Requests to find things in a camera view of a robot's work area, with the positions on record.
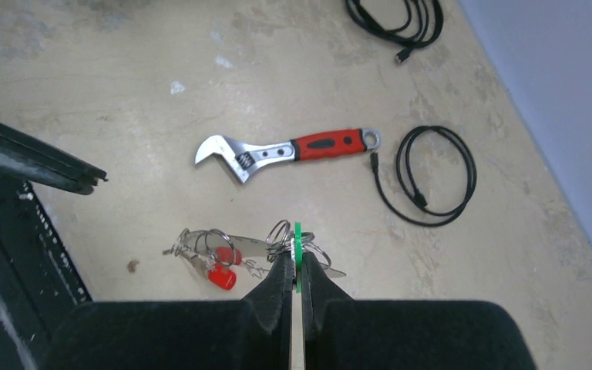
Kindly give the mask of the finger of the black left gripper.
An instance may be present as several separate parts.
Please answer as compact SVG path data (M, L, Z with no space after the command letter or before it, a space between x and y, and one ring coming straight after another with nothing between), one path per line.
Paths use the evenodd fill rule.
M107 181L106 171L3 123L0 173L82 195Z

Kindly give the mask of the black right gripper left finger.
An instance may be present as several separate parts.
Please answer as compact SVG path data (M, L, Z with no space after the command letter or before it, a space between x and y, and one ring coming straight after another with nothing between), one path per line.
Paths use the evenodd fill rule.
M288 369L293 263L280 255L240 300L90 302L57 331L44 369Z

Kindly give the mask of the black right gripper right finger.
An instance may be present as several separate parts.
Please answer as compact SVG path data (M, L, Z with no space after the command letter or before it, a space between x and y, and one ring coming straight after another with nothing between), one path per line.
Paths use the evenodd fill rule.
M301 262L307 369L535 369L509 313L488 301L358 300Z

